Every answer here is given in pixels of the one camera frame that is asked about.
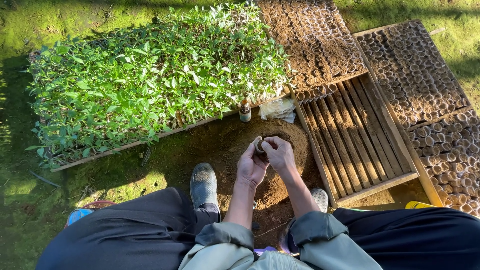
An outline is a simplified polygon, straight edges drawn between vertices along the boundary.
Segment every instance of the forearm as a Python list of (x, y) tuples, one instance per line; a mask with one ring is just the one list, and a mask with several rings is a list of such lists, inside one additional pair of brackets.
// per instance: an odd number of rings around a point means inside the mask
[(288, 197), (297, 219), (310, 211), (320, 211), (296, 169), (285, 170), (280, 173), (280, 177), (287, 187)]
[(256, 187), (252, 184), (236, 181), (233, 186), (232, 199), (223, 221), (236, 223), (250, 230), (255, 191)]

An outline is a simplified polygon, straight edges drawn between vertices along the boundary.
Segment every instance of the sleeve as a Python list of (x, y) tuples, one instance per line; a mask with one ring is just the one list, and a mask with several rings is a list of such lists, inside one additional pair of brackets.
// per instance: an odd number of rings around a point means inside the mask
[(333, 215), (312, 211), (291, 227), (300, 260), (324, 270), (381, 270), (380, 265), (349, 236), (348, 228)]
[(246, 270), (253, 263), (253, 234), (241, 225), (209, 224), (195, 242), (179, 270)]

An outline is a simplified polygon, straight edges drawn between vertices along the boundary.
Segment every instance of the black pants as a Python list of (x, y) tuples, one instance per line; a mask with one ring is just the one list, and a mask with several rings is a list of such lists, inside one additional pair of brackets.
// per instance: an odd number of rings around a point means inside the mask
[[(480, 267), (480, 221), (460, 211), (337, 209), (333, 215), (384, 270)], [(217, 218), (212, 206), (194, 210), (182, 192), (166, 188), (75, 222), (52, 240), (36, 268), (176, 270), (195, 235)]]

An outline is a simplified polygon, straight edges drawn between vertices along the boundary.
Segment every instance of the yellow object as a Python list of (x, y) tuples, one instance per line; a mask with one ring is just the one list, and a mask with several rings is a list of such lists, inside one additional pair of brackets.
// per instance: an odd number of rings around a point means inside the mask
[(416, 209), (416, 208), (428, 208), (428, 207), (436, 207), (431, 204), (421, 203), (418, 201), (411, 201), (405, 205), (405, 209)]

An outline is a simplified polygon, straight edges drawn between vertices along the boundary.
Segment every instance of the gray jacket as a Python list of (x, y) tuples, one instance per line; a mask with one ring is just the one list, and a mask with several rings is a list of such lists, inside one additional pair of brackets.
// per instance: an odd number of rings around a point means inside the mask
[(291, 227), (300, 260), (276, 252), (264, 252), (253, 260), (253, 234), (245, 227), (221, 222), (207, 225), (196, 245), (185, 255), (179, 270), (381, 270), (348, 236), (348, 229), (333, 215), (312, 211)]

